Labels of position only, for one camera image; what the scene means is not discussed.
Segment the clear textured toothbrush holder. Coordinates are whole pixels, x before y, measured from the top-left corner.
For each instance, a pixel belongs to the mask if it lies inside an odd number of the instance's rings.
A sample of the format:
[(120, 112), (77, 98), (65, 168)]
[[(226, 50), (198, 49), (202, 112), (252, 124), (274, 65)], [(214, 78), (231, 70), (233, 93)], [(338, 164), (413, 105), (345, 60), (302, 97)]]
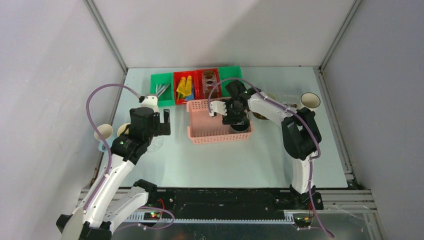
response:
[(284, 99), (282, 103), (293, 110), (297, 110), (300, 105), (300, 100), (299, 99)]

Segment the white mug blue handle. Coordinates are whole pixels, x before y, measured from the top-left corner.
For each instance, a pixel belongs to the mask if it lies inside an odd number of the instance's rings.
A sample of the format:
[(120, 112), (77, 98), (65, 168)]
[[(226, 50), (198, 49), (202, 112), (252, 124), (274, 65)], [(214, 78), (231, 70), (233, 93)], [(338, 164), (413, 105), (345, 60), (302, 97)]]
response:
[(107, 146), (104, 143), (103, 139), (109, 147), (112, 146), (113, 140), (116, 138), (114, 135), (114, 129), (110, 124), (101, 124), (97, 127), (97, 131), (93, 133), (94, 138), (99, 141), (98, 150), (100, 152), (107, 152)]

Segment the black mug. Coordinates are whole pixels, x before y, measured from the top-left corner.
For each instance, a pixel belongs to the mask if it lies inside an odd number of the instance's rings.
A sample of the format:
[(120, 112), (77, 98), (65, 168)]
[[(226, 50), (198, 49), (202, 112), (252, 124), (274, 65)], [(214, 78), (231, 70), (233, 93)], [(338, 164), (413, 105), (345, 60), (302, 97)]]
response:
[(237, 124), (231, 124), (230, 125), (230, 132), (233, 134), (241, 134), (241, 133), (247, 133), (251, 129), (250, 122), (247, 121), (241, 121)]

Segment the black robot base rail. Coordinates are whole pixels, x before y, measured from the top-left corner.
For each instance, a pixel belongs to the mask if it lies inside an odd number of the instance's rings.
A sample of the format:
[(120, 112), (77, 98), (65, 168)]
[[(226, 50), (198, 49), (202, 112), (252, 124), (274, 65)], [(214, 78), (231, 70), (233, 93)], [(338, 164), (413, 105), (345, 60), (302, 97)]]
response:
[(298, 194), (289, 188), (160, 187), (147, 206), (170, 211), (176, 220), (285, 220), (288, 211), (323, 210), (319, 192)]

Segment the light green mug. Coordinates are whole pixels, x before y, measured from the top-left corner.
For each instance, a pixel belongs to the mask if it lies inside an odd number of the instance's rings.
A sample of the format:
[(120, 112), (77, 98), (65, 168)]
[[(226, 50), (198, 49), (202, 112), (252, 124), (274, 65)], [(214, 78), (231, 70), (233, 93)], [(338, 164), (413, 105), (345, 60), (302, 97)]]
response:
[(270, 93), (270, 92), (266, 92), (265, 93), (266, 94), (266, 99), (272, 99), (273, 101), (278, 101), (278, 98), (273, 94), (273, 93)]

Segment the white mug dark rim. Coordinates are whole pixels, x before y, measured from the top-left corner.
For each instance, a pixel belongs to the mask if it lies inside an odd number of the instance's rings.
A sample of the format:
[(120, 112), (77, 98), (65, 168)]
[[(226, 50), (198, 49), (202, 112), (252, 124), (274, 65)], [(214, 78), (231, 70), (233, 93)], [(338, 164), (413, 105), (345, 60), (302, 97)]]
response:
[(321, 105), (321, 99), (312, 92), (306, 92), (300, 97), (299, 109), (307, 108), (314, 112)]

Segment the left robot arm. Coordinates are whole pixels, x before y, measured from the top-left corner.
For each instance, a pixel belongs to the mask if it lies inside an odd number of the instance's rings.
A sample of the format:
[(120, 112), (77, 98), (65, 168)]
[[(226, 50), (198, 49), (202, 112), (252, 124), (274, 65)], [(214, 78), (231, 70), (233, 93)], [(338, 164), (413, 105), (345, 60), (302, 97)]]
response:
[(153, 139), (171, 134), (170, 111), (150, 107), (132, 108), (130, 124), (113, 140), (110, 159), (102, 177), (71, 215), (56, 221), (63, 240), (109, 240), (117, 227), (135, 210), (153, 208), (158, 202), (157, 185), (139, 179), (113, 206), (110, 203), (126, 176), (145, 154)]

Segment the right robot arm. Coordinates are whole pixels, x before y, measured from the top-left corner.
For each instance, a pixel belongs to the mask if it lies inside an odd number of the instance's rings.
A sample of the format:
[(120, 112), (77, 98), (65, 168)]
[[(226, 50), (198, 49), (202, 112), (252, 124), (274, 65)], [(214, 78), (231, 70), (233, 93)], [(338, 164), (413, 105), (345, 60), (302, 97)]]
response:
[(223, 125), (235, 127), (248, 124), (247, 113), (257, 113), (281, 128), (283, 147), (293, 158), (293, 177), (290, 188), (291, 204), (304, 209), (314, 194), (314, 160), (321, 156), (322, 136), (315, 121), (315, 112), (303, 107), (292, 108), (280, 103), (253, 84), (246, 88), (241, 78), (227, 78), (225, 88), (229, 99), (207, 100), (209, 115), (222, 116)]

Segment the cream mug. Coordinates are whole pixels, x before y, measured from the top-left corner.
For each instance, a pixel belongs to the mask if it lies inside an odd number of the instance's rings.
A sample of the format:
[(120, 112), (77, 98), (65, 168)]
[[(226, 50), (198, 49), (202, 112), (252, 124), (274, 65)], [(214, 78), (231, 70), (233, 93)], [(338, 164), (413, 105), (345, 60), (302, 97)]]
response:
[(123, 125), (121, 125), (118, 130), (116, 131), (116, 135), (117, 137), (120, 137), (121, 135), (128, 135), (129, 134), (129, 128), (130, 128), (130, 123), (125, 123)]

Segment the brown wooden toothbrush holder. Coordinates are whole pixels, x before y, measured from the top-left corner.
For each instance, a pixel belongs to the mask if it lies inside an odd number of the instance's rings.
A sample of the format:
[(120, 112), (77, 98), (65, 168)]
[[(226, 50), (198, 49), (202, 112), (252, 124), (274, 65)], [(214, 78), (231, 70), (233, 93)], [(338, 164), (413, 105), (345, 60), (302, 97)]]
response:
[(211, 94), (211, 99), (220, 98), (221, 92), (219, 87), (213, 90), (214, 85), (219, 82), (217, 69), (204, 69), (200, 76), (202, 82), (202, 93), (204, 97), (207, 99)]

